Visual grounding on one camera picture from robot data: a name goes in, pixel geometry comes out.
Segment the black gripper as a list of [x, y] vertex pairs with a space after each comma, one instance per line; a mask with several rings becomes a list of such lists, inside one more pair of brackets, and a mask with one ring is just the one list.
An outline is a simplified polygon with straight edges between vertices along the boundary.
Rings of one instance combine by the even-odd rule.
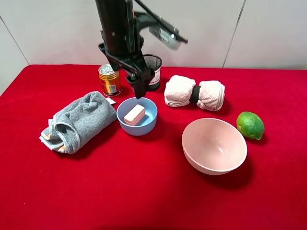
[[140, 30], [140, 23], [102, 23], [103, 43], [99, 45], [114, 71], [126, 71], [126, 80], [137, 99], [146, 95], [154, 77], [154, 71], [147, 66], [142, 53]]

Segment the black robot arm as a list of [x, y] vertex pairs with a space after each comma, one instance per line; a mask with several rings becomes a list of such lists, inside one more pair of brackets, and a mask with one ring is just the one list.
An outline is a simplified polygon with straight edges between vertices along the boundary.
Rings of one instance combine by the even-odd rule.
[[98, 47], [112, 69], [125, 70], [126, 81], [137, 99], [144, 97], [153, 79], [154, 70], [147, 66], [143, 53], [143, 37], [138, 29], [131, 0], [97, 0], [102, 25], [103, 43]]

